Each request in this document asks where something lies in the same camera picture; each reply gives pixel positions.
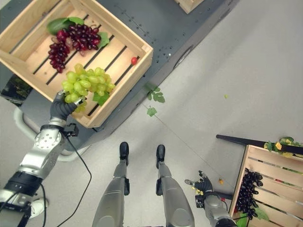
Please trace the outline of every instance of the grape leaf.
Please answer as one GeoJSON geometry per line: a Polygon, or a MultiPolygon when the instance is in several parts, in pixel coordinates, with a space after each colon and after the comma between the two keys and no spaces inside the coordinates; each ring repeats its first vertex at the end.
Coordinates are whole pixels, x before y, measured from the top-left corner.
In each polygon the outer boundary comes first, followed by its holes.
{"type": "Polygon", "coordinates": [[[159,103],[165,103],[165,99],[164,99],[163,96],[158,97],[157,101],[158,101],[159,103]]]}
{"type": "Polygon", "coordinates": [[[152,96],[152,94],[151,93],[148,93],[147,94],[147,98],[148,98],[148,100],[151,100],[152,98],[151,98],[151,96],[152,96]]]}
{"type": "Polygon", "coordinates": [[[152,117],[157,113],[156,109],[154,107],[150,107],[147,109],[147,114],[152,117]]]}
{"type": "Polygon", "coordinates": [[[246,227],[246,224],[247,224],[247,218],[242,218],[242,217],[245,217],[246,216],[246,214],[240,214],[240,218],[241,219],[239,219],[237,222],[236,222],[236,224],[237,224],[237,226],[238,227],[246,227]]]}
{"type": "Polygon", "coordinates": [[[289,143],[291,143],[291,142],[294,142],[294,139],[293,139],[292,137],[290,137],[290,136],[285,136],[285,137],[282,137],[282,138],[280,139],[280,143],[281,143],[281,144],[286,143],[286,145],[287,145],[287,144],[289,144],[289,143]]]}
{"type": "Polygon", "coordinates": [[[93,96],[93,101],[95,101],[95,102],[98,102],[99,101],[99,99],[100,99],[100,95],[98,95],[98,93],[97,92],[94,92],[94,96],[93,96]]]}
{"type": "Polygon", "coordinates": [[[106,46],[109,43],[107,32],[98,32],[98,35],[101,36],[101,42],[98,44],[98,47],[106,46]]]}
{"type": "Polygon", "coordinates": [[[68,20],[71,21],[71,22],[74,22],[76,24],[80,24],[80,25],[84,24],[84,20],[82,20],[79,17],[69,17],[68,20]]]}
{"type": "Polygon", "coordinates": [[[258,215],[259,220],[264,219],[266,221],[269,221],[269,218],[265,211],[261,210],[260,208],[255,208],[255,213],[258,215]]]}
{"type": "Polygon", "coordinates": [[[94,93],[93,101],[98,102],[99,105],[103,105],[109,98],[109,93],[104,92],[103,96],[100,96],[97,92],[94,93]]]}
{"type": "Polygon", "coordinates": [[[272,144],[271,144],[270,141],[268,141],[267,149],[268,149],[269,151],[272,151],[272,150],[273,150],[273,146],[272,146],[272,144]]]}

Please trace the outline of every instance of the small green grape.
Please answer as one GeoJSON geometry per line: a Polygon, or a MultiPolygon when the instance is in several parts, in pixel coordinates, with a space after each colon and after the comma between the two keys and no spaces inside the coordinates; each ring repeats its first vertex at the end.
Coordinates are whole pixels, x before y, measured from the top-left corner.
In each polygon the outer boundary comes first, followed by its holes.
{"type": "Polygon", "coordinates": [[[98,95],[103,96],[104,95],[104,91],[98,90],[97,91],[98,95]]]}
{"type": "Polygon", "coordinates": [[[89,81],[95,84],[99,83],[98,77],[95,76],[89,76],[89,81]]]}
{"type": "Polygon", "coordinates": [[[78,106],[77,108],[79,108],[79,109],[80,109],[80,112],[85,110],[85,107],[84,107],[84,106],[82,106],[82,105],[78,106]]]}
{"type": "Polygon", "coordinates": [[[91,83],[87,80],[80,80],[79,83],[82,87],[89,88],[91,86],[91,83]]]}
{"type": "Polygon", "coordinates": [[[96,74],[96,76],[101,76],[104,73],[105,73],[104,69],[102,69],[100,67],[95,68],[95,74],[96,74]]]}
{"type": "Polygon", "coordinates": [[[115,86],[114,84],[110,84],[110,83],[109,83],[109,84],[107,85],[107,87],[110,88],[110,89],[114,89],[116,86],[115,86]]]}
{"type": "Polygon", "coordinates": [[[92,85],[92,86],[89,88],[89,91],[90,91],[90,92],[95,92],[95,91],[97,91],[97,88],[98,88],[97,85],[94,84],[94,85],[92,85]]]}
{"type": "Polygon", "coordinates": [[[66,103],[71,103],[71,95],[67,95],[64,100],[66,103]]]}
{"type": "Polygon", "coordinates": [[[62,83],[61,83],[62,87],[63,87],[63,86],[64,86],[64,84],[66,84],[66,83],[68,83],[68,81],[67,81],[67,80],[62,81],[62,83]]]}
{"type": "Polygon", "coordinates": [[[87,76],[86,76],[86,75],[84,75],[84,74],[81,74],[81,75],[80,75],[80,79],[82,79],[82,80],[86,80],[86,78],[87,78],[87,76]]]}
{"type": "Polygon", "coordinates": [[[78,75],[72,71],[69,71],[68,73],[66,73],[66,77],[70,83],[75,83],[78,79],[78,75]]]}
{"type": "Polygon", "coordinates": [[[98,77],[99,83],[100,84],[104,84],[105,83],[105,79],[103,76],[98,77]]]}
{"type": "Polygon", "coordinates": [[[65,91],[72,91],[73,88],[74,88],[74,86],[73,86],[73,84],[70,83],[70,82],[67,82],[67,83],[65,83],[65,84],[63,85],[63,89],[64,89],[65,91]]]}
{"type": "Polygon", "coordinates": [[[92,69],[89,69],[86,71],[86,75],[88,75],[89,77],[95,76],[95,72],[92,69]]]}
{"type": "Polygon", "coordinates": [[[71,93],[71,101],[72,102],[76,102],[79,99],[79,96],[77,96],[76,93],[71,93]]]}
{"type": "Polygon", "coordinates": [[[81,90],[81,91],[79,91],[79,94],[82,96],[87,96],[89,93],[87,90],[81,90]]]}
{"type": "Polygon", "coordinates": [[[76,82],[74,83],[74,90],[77,91],[77,92],[80,92],[81,90],[83,90],[83,88],[82,88],[80,82],[76,81],[76,82]]]}
{"type": "Polygon", "coordinates": [[[80,105],[82,105],[82,106],[86,106],[87,105],[87,102],[86,101],[84,101],[83,103],[81,103],[80,105]]]}
{"type": "Polygon", "coordinates": [[[75,65],[75,72],[78,74],[78,75],[81,75],[81,74],[84,74],[85,73],[85,69],[83,68],[83,65],[81,64],[76,64],[75,65]]]}
{"type": "Polygon", "coordinates": [[[105,91],[106,90],[106,86],[104,84],[98,84],[98,90],[105,91]]]}

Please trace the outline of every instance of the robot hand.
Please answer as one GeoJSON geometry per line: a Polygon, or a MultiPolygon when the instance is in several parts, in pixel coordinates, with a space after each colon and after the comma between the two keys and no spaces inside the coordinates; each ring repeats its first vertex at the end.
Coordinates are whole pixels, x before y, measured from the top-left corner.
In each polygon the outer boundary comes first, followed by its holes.
{"type": "Polygon", "coordinates": [[[82,102],[83,100],[79,99],[74,103],[66,103],[64,101],[64,90],[59,91],[51,105],[51,119],[66,121],[68,115],[70,115],[82,102]]]}
{"type": "Polygon", "coordinates": [[[193,182],[186,179],[185,183],[195,187],[200,195],[196,195],[196,206],[204,208],[206,217],[212,227],[236,227],[237,225],[224,208],[217,193],[214,192],[212,183],[205,173],[198,171],[201,177],[199,181],[193,182]]]}

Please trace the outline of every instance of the green leaf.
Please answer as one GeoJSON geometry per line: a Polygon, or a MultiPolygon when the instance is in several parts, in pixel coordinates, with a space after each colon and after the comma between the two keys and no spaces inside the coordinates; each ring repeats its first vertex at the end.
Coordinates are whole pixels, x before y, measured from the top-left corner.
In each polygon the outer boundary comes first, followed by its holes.
{"type": "Polygon", "coordinates": [[[274,152],[279,152],[278,148],[276,148],[276,146],[274,146],[273,148],[274,152]]]}
{"type": "Polygon", "coordinates": [[[101,96],[98,95],[97,92],[94,92],[93,101],[98,102],[100,98],[101,98],[101,96]]]}
{"type": "Polygon", "coordinates": [[[269,218],[264,210],[262,210],[260,208],[255,208],[255,213],[258,215],[259,220],[264,219],[266,221],[269,221],[269,218]]]}
{"type": "Polygon", "coordinates": [[[269,151],[272,151],[272,150],[273,150],[273,145],[271,144],[270,141],[268,141],[267,149],[268,149],[269,151]]]}
{"type": "Polygon", "coordinates": [[[283,143],[283,144],[286,143],[286,145],[289,143],[292,143],[293,141],[294,141],[294,139],[290,136],[285,136],[280,139],[280,143],[283,143]]]}
{"type": "Polygon", "coordinates": [[[98,44],[98,47],[106,46],[109,43],[107,32],[98,32],[98,35],[101,36],[101,42],[98,44]]]}
{"type": "Polygon", "coordinates": [[[68,20],[71,21],[71,22],[74,22],[76,24],[80,24],[80,25],[84,24],[84,20],[82,20],[79,17],[69,17],[68,20]]]}
{"type": "Polygon", "coordinates": [[[151,100],[152,98],[151,98],[151,96],[152,96],[152,94],[151,93],[148,93],[147,94],[147,98],[148,98],[148,100],[151,100]]]}
{"type": "Polygon", "coordinates": [[[165,103],[165,99],[164,99],[163,96],[158,97],[157,101],[158,101],[159,103],[165,103]]]}
{"type": "Polygon", "coordinates": [[[237,224],[237,226],[238,227],[246,227],[246,224],[247,224],[247,218],[242,218],[242,217],[245,217],[246,216],[246,214],[240,214],[240,218],[241,219],[239,219],[237,222],[236,222],[236,224],[237,224]]]}
{"type": "Polygon", "coordinates": [[[99,105],[103,105],[109,98],[109,93],[108,92],[104,92],[104,95],[100,97],[98,104],[99,105]]]}
{"type": "Polygon", "coordinates": [[[70,25],[74,25],[74,22],[68,20],[67,17],[57,18],[49,22],[46,26],[48,32],[52,35],[56,35],[58,31],[62,30],[63,28],[68,28],[70,25]]]}
{"type": "Polygon", "coordinates": [[[154,107],[150,107],[147,109],[147,114],[152,117],[157,113],[156,109],[154,107]]]}

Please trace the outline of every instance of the white floor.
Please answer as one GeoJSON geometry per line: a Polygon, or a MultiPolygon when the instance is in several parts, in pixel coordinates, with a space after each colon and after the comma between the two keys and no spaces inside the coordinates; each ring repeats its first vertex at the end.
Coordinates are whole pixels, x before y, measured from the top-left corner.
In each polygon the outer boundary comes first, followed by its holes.
{"type": "MultiPolygon", "coordinates": [[[[302,10],[301,0],[242,0],[161,84],[164,104],[146,99],[109,138],[84,153],[93,180],[64,226],[91,226],[122,141],[130,146],[125,227],[165,223],[162,197],[155,194],[158,144],[166,146],[166,163],[187,196],[196,226],[209,226],[184,179],[196,180],[197,171],[203,170],[215,189],[233,192],[244,152],[243,146],[218,140],[216,134],[271,141],[293,136],[303,141],[302,10]],[[158,111],[154,117],[146,114],[149,106],[158,111]]],[[[2,98],[0,105],[3,187],[31,141],[14,125],[14,106],[2,98]]],[[[79,160],[57,163],[44,181],[50,202],[46,226],[72,213],[87,181],[79,160]]],[[[28,226],[42,221],[37,217],[28,226]]]]}

